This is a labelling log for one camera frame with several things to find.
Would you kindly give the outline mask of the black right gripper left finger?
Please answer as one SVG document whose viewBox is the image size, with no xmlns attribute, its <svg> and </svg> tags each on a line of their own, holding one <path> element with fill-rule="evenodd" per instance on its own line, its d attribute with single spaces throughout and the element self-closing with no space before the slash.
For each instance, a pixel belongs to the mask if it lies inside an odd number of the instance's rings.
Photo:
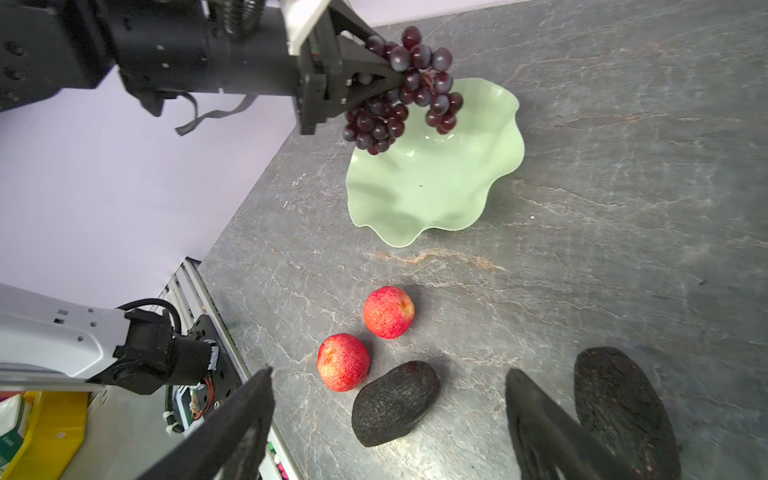
<svg viewBox="0 0 768 480">
<path fill-rule="evenodd" d="M 266 456 L 275 410 L 273 369 L 251 376 L 142 479 L 255 479 Z"/>
</svg>

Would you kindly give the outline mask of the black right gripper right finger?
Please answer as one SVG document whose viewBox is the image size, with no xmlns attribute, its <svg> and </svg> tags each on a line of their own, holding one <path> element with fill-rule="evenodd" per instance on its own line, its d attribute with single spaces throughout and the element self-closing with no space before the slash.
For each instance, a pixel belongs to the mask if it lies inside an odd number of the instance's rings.
<svg viewBox="0 0 768 480">
<path fill-rule="evenodd" d="M 524 371 L 506 374 L 508 429 L 523 479 L 637 479 Z"/>
</svg>

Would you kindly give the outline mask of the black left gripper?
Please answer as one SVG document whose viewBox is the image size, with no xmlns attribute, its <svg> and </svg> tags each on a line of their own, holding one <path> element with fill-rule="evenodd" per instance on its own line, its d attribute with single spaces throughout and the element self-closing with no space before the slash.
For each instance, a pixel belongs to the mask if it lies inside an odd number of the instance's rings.
<svg viewBox="0 0 768 480">
<path fill-rule="evenodd" d="M 333 37 L 352 40 L 326 55 L 326 117 L 335 118 L 399 87 L 404 75 L 357 44 L 384 39 L 346 1 L 331 0 L 326 12 Z M 195 93 L 290 96 L 301 133 L 316 131 L 283 15 L 263 1 L 116 1 L 113 47 L 126 91 L 154 117 L 166 101 Z"/>
</svg>

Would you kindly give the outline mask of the dark purple fake grape bunch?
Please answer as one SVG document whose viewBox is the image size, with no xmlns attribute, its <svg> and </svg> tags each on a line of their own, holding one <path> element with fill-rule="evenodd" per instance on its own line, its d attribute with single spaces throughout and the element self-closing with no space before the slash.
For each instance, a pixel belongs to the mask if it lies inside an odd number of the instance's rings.
<svg viewBox="0 0 768 480">
<path fill-rule="evenodd" d="M 366 48 L 388 61 L 403 79 L 400 85 L 345 112 L 344 141 L 371 155 L 386 152 L 405 133 L 411 105 L 425 110 L 426 125 L 438 134 L 455 129 L 464 98 L 454 90 L 449 49 L 428 46 L 414 25 L 403 30 L 398 43 L 373 36 Z"/>
</svg>

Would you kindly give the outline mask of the red fake apple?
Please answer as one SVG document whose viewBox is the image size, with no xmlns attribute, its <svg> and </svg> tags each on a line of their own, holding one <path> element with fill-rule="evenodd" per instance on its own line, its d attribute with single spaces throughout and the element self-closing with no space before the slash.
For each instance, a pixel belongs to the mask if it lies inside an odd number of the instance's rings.
<svg viewBox="0 0 768 480">
<path fill-rule="evenodd" d="M 335 392 L 357 388 L 367 377 L 371 359 L 367 348 L 357 337 L 335 334 L 323 341 L 316 362 L 325 385 Z"/>
<path fill-rule="evenodd" d="M 391 340 L 402 336 L 412 325 L 415 306 L 410 296 L 395 286 L 371 293 L 363 307 L 366 327 L 376 336 Z"/>
</svg>

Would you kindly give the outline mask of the dark fake avocado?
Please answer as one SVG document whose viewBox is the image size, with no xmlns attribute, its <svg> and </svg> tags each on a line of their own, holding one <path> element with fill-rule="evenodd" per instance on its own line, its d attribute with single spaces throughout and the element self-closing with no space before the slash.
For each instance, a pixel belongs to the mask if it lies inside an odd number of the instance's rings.
<svg viewBox="0 0 768 480">
<path fill-rule="evenodd" d="M 351 427 L 364 447 L 409 434 L 436 402 L 441 381 L 424 361 L 409 361 L 363 387 L 352 407 Z"/>
</svg>

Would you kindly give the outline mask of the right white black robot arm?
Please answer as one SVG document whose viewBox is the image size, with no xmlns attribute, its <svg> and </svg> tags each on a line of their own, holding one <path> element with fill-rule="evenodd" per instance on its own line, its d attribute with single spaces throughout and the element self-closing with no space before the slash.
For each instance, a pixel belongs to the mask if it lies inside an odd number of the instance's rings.
<svg viewBox="0 0 768 480">
<path fill-rule="evenodd" d="M 217 344 L 176 332 L 175 307 L 158 298 L 94 309 L 1 287 L 1 360 L 82 384 L 141 395 L 196 385 L 213 375 Z M 253 374 L 146 479 L 213 479 L 231 462 L 250 479 L 268 453 L 275 401 L 272 370 Z M 525 479 L 634 479 L 637 474 L 575 422 L 523 371 L 505 383 L 510 435 Z"/>
</svg>

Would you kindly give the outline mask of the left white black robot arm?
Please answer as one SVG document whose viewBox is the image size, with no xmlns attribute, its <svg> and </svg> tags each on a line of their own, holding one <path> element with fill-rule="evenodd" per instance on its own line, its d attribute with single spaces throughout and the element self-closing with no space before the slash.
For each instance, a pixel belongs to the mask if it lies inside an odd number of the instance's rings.
<svg viewBox="0 0 768 480">
<path fill-rule="evenodd" d="M 116 71 L 153 116 L 199 93 L 286 96 L 305 135 L 402 84 L 367 48 L 373 29 L 343 1 L 323 1 L 299 26 L 264 1 L 5 1 L 1 107 L 64 89 L 94 89 Z"/>
</svg>

